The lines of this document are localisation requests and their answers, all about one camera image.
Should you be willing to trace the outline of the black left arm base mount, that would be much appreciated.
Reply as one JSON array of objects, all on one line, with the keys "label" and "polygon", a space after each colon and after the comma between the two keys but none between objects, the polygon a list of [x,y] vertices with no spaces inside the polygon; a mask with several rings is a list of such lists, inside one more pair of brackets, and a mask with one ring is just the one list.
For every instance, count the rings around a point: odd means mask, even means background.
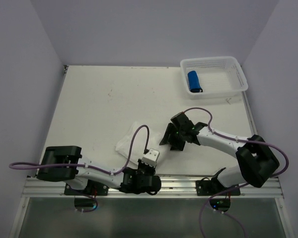
[{"label": "black left arm base mount", "polygon": [[75,190],[66,184],[64,195],[107,196],[108,189],[108,186],[94,181],[89,181],[83,190]]}]

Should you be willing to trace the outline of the white towel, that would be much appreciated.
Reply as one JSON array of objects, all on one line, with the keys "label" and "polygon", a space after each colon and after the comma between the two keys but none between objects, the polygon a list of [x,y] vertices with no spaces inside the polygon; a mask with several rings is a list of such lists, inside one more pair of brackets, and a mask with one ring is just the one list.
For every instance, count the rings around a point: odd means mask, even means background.
[{"label": "white towel", "polygon": [[[128,158],[131,140],[136,132],[136,130],[141,126],[142,124],[140,122],[135,121],[130,129],[128,130],[127,134],[120,139],[116,146],[115,151],[125,157]],[[162,140],[162,133],[157,132],[156,130],[153,130],[149,127],[149,142],[147,145],[148,149],[154,149],[160,152],[159,158],[157,160],[157,165],[162,164],[162,162],[165,159],[166,152],[168,147],[167,146],[160,146],[159,143]],[[134,143],[132,146],[132,153],[130,158],[130,164],[136,165],[138,163],[138,159],[140,159],[144,153],[145,145],[147,141],[147,129],[142,128],[136,135],[134,139]]]}]

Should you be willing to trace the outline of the blue towel with black trim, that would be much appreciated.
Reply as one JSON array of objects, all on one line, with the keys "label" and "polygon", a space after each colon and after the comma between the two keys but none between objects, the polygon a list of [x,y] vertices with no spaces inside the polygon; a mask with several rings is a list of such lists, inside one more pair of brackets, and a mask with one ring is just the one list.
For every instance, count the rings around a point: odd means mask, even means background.
[{"label": "blue towel with black trim", "polygon": [[199,78],[197,72],[192,70],[187,73],[188,76],[188,83],[189,83],[189,90],[192,93],[202,93],[203,89],[200,85]]}]

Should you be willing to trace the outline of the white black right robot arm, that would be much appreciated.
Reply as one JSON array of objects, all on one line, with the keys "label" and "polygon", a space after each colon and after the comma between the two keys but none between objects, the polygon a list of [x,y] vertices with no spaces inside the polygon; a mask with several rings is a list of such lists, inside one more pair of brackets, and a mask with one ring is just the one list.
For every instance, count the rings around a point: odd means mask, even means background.
[{"label": "white black right robot arm", "polygon": [[170,120],[160,145],[169,144],[171,150],[183,151],[188,142],[217,149],[237,159],[237,166],[222,168],[212,177],[211,188],[215,194],[224,194],[241,183],[261,187],[280,165],[259,135],[230,139],[230,135],[221,135],[206,123],[193,124],[184,112]]}]

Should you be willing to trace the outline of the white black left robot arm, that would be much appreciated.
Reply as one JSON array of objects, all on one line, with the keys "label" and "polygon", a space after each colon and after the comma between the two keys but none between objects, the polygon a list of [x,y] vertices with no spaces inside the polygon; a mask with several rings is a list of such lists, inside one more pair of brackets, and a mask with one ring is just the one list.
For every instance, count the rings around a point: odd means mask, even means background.
[{"label": "white black left robot arm", "polygon": [[105,169],[82,156],[80,147],[52,146],[46,148],[43,167],[36,177],[42,181],[63,181],[84,195],[92,192],[93,182],[122,193],[155,195],[161,189],[161,179],[155,174],[159,155],[157,150],[145,149],[136,169]]}]

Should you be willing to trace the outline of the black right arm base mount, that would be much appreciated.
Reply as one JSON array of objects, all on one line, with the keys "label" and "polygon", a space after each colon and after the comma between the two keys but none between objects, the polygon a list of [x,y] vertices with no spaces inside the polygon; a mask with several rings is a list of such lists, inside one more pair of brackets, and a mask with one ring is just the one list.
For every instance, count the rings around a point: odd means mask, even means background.
[{"label": "black right arm base mount", "polygon": [[215,178],[202,178],[195,181],[195,188],[198,196],[212,196],[214,194],[228,190]]}]

